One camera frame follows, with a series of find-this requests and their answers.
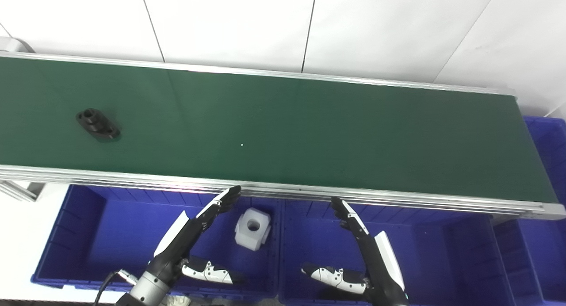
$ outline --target blue crate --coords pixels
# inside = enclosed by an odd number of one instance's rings
[[[525,117],[558,200],[566,204],[566,123]],[[509,221],[495,227],[518,306],[566,306],[566,220]]]
[[[514,306],[487,215],[352,205],[372,235],[386,231],[411,304]],[[366,305],[300,272],[303,262],[364,271],[351,232],[329,203],[285,201],[279,300],[296,306]]]
[[[172,222],[182,210],[194,217],[214,195],[73,185],[61,207],[32,282],[97,290],[105,276],[120,268],[140,276]],[[279,271],[278,199],[240,198],[219,215],[191,254],[243,272],[239,285],[207,283],[183,277],[175,292],[205,298],[261,300],[277,294]],[[249,207],[271,214],[267,242],[253,252],[235,243],[234,228]],[[108,290],[128,291],[116,280]]]

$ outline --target robotic arm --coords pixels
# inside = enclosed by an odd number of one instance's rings
[[[366,276],[353,270],[336,270],[312,263],[304,263],[301,271],[339,290],[364,295],[374,306],[408,306],[401,270],[387,234],[382,231],[375,237],[371,236],[346,201],[338,197],[332,197],[331,201],[334,215],[340,219],[340,227],[352,232],[356,238],[366,264]]]
[[[135,285],[116,302],[116,306],[158,306],[182,275],[219,283],[241,282],[243,276],[236,272],[229,272],[202,258],[187,258],[191,248],[210,227],[214,218],[232,208],[240,191],[240,186],[224,190],[194,219],[188,219],[183,211],[157,246],[154,258],[141,278],[136,280],[128,277]]]

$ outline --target white tile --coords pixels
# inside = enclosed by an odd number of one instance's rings
[[[432,82],[489,0],[317,0],[306,73]]]
[[[10,34],[8,34],[8,32],[2,27],[2,22],[0,22],[0,37],[10,37]]]
[[[146,0],[167,62],[301,70],[313,0]]]
[[[162,60],[143,0],[0,0],[0,22],[37,53]]]
[[[492,0],[436,79],[507,87],[528,115],[566,97],[566,0]]]

